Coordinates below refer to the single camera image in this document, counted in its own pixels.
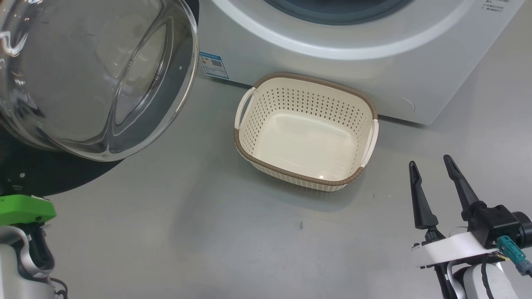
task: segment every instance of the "black cable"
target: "black cable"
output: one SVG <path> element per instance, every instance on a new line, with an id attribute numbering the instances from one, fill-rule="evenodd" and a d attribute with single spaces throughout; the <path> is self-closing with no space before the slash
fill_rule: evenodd
<path id="1" fill-rule="evenodd" d="M 57 278 L 52 278 L 50 277 L 50 280 L 55 282 L 55 283 L 58 283 L 60 285 L 62 285 L 65 290 L 58 290 L 57 292 L 55 292 L 56 295 L 59 295 L 59 296 L 63 296 L 63 299 L 68 299 L 68 287 L 67 287 L 67 284 L 64 283 L 62 280 L 59 280 Z"/>
<path id="2" fill-rule="evenodd" d="M 489 288 L 488 275 L 486 274 L 486 264 L 488 263 L 488 254 L 484 255 L 482 258 L 482 266 L 480 267 L 480 273 L 482 273 L 482 283 L 486 288 L 486 294 L 489 299 L 494 299 L 492 290 Z"/>

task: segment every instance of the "brown woven rim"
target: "brown woven rim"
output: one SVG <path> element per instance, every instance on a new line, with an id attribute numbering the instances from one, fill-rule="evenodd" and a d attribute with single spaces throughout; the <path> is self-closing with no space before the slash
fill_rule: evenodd
<path id="1" fill-rule="evenodd" d="M 274 79 L 274 78 L 287 78 L 287 79 L 295 79 L 295 80 L 307 81 L 307 82 L 311 82 L 311 83 L 316 83 L 316 84 L 321 84 L 321 85 L 324 85 L 324 86 L 328 86 L 328 87 L 331 87 L 331 88 L 336 88 L 336 89 L 341 90 L 343 92 L 346 92 L 348 94 L 352 94 L 354 96 L 357 96 L 357 97 L 363 99 L 364 102 L 366 102 L 366 104 L 369 106 L 369 108 L 371 110 L 371 114 L 373 116 L 373 119 L 377 119 L 377 110 L 375 109 L 375 106 L 374 106 L 373 102 L 370 101 L 366 96 L 362 95 L 361 93 L 359 93 L 358 91 L 356 91 L 355 89 L 353 89 L 351 87 L 347 87 L 347 86 L 344 86 L 344 85 L 341 85 L 341 84 L 338 84 L 338 83 L 334 83 L 334 82 L 331 82 L 331 81 L 326 81 L 326 80 L 319 79 L 319 78 L 304 76 L 304 75 L 300 75 L 300 74 L 293 74 L 293 73 L 273 73 L 273 74 L 270 74 L 270 75 L 262 77 L 259 81 L 257 81 L 257 83 L 255 83 L 254 87 L 258 88 L 265 81 L 270 80 L 270 79 Z M 242 156 L 244 156 L 244 158 L 248 159 L 249 161 L 251 161 L 253 163 L 256 163 L 256 164 L 258 164 L 260 166 L 266 167 L 266 168 L 268 168 L 268 169 L 270 169 L 272 171 L 276 171 L 278 173 L 281 173 L 283 175 L 286 175 L 286 176 L 289 176 L 289 177 L 293 177 L 293 178 L 296 178 L 296 179 L 300 179 L 300 180 L 304 180 L 304 181 L 309 181 L 309 182 L 312 182 L 312 183 L 315 183 L 315 184 L 321 184 L 321 185 L 325 185 L 325 186 L 342 186 L 342 185 L 346 185 L 346 184 L 354 181 L 357 177 L 359 177 L 359 175 L 364 170 L 364 167 L 359 167 L 354 174 L 352 174 L 350 177 L 346 178 L 345 180 L 341 180 L 341 181 L 329 181 L 329 180 L 322 180 L 322 179 L 307 177 L 307 176 L 304 176 L 304 175 L 300 175 L 298 173 L 294 173 L 294 172 L 291 172 L 291 171 L 288 171 L 288 170 L 284 170 L 284 169 L 279 168 L 277 166 L 273 166 L 271 164 L 268 164 L 268 163 L 266 163 L 264 161 L 261 161 L 261 160 L 255 158 L 255 157 L 251 156 L 250 154 L 248 154 L 244 150 L 244 148 L 242 147 L 242 144 L 240 143 L 239 130 L 238 129 L 235 129 L 235 144 L 236 144 L 236 147 L 237 147 L 238 151 L 240 152 L 240 154 L 242 154 Z"/>
<path id="2" fill-rule="evenodd" d="M 361 94 L 359 91 L 357 91 L 354 88 L 351 88 L 351 87 L 348 87 L 342 84 L 334 83 L 331 81 L 327 81 L 327 80 L 323 80 L 323 79 L 319 79 L 315 77 L 304 76 L 300 74 L 293 74 L 293 73 L 273 73 L 273 74 L 269 74 L 267 76 L 262 77 L 259 81 L 257 81 L 257 83 L 255 83 L 255 85 L 253 85 L 253 87 L 258 88 L 264 82 L 274 79 L 274 78 L 287 78 L 287 79 L 295 79 L 295 80 L 300 80 L 300 81 L 307 81 L 307 82 L 331 87 L 334 89 L 338 89 L 348 94 L 352 94 L 364 100 L 364 102 L 369 106 L 369 109 L 371 110 L 371 115 L 373 119 L 378 119 L 377 109 L 375 108 L 375 105 L 365 95 Z"/>

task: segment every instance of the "washing machine opening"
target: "washing machine opening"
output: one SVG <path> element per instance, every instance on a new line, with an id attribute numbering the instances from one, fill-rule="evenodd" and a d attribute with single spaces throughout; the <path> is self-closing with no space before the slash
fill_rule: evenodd
<path id="1" fill-rule="evenodd" d="M 412 0 L 266 0 L 296 18 L 327 25 L 353 25 L 377 20 Z"/>

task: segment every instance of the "teal connector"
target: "teal connector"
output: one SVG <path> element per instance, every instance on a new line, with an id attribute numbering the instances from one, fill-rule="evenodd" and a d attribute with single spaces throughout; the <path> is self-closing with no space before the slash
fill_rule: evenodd
<path id="1" fill-rule="evenodd" d="M 532 270 L 532 263 L 526 258 L 527 256 L 508 236 L 502 236 L 497 239 L 497 248 L 502 254 L 510 259 L 521 275 L 527 275 L 527 271 Z"/>

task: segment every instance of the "gray floor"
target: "gray floor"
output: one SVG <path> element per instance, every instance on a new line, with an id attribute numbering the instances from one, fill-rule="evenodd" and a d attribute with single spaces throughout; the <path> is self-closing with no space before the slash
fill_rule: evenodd
<path id="1" fill-rule="evenodd" d="M 432 126 L 381 121 L 364 174 L 333 194 L 244 161 L 232 120 L 245 89 L 201 75 L 152 146 L 52 197 L 54 276 L 77 299 L 440 298 L 434 272 L 411 264 L 424 232 L 408 162 L 445 234 L 464 222 L 444 154 L 488 205 L 532 215 L 530 15 L 527 2 Z M 505 270 L 531 298 L 530 278 Z"/>

